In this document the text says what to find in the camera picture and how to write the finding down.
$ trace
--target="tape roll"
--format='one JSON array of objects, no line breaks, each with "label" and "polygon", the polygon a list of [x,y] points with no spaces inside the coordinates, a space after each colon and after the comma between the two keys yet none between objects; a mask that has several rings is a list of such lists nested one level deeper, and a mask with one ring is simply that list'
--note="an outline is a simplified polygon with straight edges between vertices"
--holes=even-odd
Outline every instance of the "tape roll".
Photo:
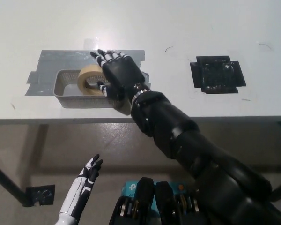
[{"label": "tape roll", "polygon": [[[91,81],[95,87],[88,85],[90,83],[89,81]],[[77,86],[84,95],[103,95],[96,86],[98,81],[106,81],[102,69],[98,64],[90,64],[80,71],[77,79]]]}]

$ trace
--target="white table surface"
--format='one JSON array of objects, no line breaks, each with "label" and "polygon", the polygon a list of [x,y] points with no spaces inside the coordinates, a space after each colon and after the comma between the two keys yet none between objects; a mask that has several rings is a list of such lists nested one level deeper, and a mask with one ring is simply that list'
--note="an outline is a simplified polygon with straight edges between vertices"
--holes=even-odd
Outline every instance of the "white table surface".
[{"label": "white table surface", "polygon": [[[281,0],[0,0],[0,123],[132,121],[25,96],[42,50],[83,50],[88,38],[145,50],[151,88],[191,117],[281,120]],[[208,55],[239,61],[247,86],[195,89],[189,62]]]}]

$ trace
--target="masking tape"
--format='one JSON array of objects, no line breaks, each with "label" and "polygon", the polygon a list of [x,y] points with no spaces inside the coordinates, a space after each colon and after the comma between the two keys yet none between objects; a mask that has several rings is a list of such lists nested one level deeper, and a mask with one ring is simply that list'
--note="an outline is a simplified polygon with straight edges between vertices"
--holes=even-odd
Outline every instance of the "masking tape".
[{"label": "masking tape", "polygon": [[84,67],[77,79],[77,85],[79,90],[84,94],[84,95],[103,95],[102,92],[99,89],[96,88],[89,88],[86,87],[87,79],[93,77],[96,79],[96,81],[105,79],[104,74],[102,72],[102,69],[98,64],[90,64],[86,67]]}]

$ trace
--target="white robotic hand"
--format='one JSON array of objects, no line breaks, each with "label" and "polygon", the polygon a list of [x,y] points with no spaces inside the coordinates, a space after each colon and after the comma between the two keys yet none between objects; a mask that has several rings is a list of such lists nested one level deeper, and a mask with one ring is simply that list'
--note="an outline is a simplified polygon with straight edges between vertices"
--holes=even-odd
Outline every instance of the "white robotic hand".
[{"label": "white robotic hand", "polygon": [[99,176],[103,160],[97,154],[84,166],[74,180],[59,212],[59,219],[55,225],[76,225],[89,199],[91,190]]}]

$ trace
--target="gray basket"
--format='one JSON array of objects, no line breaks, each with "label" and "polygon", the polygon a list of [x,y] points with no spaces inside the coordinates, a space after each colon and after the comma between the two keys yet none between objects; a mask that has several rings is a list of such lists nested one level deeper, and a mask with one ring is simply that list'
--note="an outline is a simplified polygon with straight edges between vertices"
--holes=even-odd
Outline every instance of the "gray basket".
[{"label": "gray basket", "polygon": [[[120,102],[108,100],[105,96],[83,95],[78,86],[77,78],[80,69],[65,69],[57,73],[53,93],[64,108],[113,108]],[[90,77],[88,83],[96,87],[98,81],[108,83],[104,77]]]}]

